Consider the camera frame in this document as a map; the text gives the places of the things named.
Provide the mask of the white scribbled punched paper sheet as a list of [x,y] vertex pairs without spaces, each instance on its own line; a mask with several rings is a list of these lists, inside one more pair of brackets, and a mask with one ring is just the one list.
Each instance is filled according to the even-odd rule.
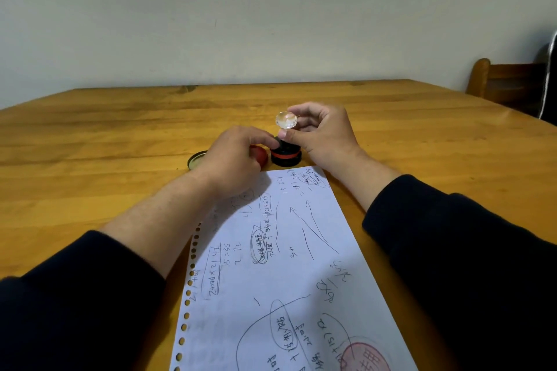
[[262,172],[197,226],[170,371],[417,371],[323,170]]

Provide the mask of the red round cap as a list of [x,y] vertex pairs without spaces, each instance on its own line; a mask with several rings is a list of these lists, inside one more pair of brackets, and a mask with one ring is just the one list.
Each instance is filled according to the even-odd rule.
[[251,144],[249,146],[249,156],[257,162],[260,170],[263,170],[266,167],[268,163],[268,152],[264,147]]

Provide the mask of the round black rimmed lid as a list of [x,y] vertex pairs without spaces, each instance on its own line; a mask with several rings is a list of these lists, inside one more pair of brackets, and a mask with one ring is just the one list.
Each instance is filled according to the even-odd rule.
[[193,154],[187,162],[187,167],[189,171],[194,170],[196,167],[199,166],[204,156],[207,154],[207,150],[203,150]]

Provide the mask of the brown wooden chair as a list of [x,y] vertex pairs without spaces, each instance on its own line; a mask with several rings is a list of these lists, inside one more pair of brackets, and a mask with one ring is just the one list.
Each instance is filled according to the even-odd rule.
[[465,93],[537,117],[547,63],[493,64],[481,58],[472,67]]

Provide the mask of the person's right hand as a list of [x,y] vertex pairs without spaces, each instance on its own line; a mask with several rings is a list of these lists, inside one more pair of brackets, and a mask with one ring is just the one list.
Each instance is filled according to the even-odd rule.
[[306,102],[290,106],[296,116],[319,116],[317,129],[310,129],[310,145],[300,146],[322,169],[342,180],[349,173],[359,175],[373,166],[372,159],[359,146],[348,114],[343,107]]

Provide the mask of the person's right forearm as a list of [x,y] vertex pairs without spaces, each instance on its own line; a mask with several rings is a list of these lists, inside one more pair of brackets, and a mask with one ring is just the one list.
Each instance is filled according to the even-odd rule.
[[314,157],[469,371],[557,371],[557,244],[361,151]]

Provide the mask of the black stamp with clear knob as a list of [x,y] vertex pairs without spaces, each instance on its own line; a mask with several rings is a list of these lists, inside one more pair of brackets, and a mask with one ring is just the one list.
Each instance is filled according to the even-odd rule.
[[[279,130],[294,129],[297,125],[297,116],[292,112],[280,112],[276,115],[275,120]],[[302,158],[301,147],[283,141],[279,136],[275,136],[279,147],[271,150],[270,158],[272,163],[283,168],[291,168],[300,163]]]

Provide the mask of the person's left forearm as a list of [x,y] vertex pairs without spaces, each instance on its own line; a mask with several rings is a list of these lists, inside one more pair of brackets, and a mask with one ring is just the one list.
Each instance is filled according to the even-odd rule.
[[129,371],[165,279],[215,204],[189,172],[20,277],[0,280],[0,371]]

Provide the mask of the person's left hand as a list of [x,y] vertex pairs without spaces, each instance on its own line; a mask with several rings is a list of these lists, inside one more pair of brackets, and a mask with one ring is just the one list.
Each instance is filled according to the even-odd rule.
[[233,126],[213,142],[191,175],[214,200],[236,196],[247,190],[261,171],[252,146],[275,149],[279,143],[265,130]]

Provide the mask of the black garment with white stripe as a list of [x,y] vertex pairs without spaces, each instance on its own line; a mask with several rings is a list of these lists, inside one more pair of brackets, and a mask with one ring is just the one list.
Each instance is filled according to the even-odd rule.
[[537,117],[557,127],[557,30],[545,51],[545,75]]

